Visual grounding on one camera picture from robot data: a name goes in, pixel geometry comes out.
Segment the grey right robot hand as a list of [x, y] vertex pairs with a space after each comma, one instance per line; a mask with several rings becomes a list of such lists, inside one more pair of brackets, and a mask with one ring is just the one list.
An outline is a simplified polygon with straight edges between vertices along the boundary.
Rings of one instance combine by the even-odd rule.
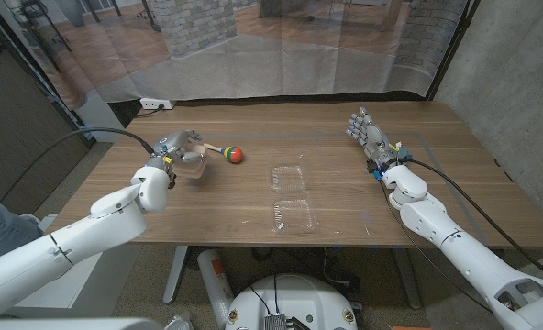
[[387, 136], [373, 122], [365, 107], [361, 106], [357, 114], [351, 115], [346, 133], [363, 147], [370, 171], [387, 171], [399, 164]]

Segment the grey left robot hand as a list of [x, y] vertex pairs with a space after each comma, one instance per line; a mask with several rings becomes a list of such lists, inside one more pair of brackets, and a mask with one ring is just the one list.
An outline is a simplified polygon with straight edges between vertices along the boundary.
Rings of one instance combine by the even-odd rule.
[[166, 166], [174, 169], [194, 170], [205, 162], [203, 151], [192, 151], [193, 141], [200, 141], [201, 136], [194, 130], [173, 132], [160, 139], [154, 146], [154, 153], [146, 165], [165, 171]]

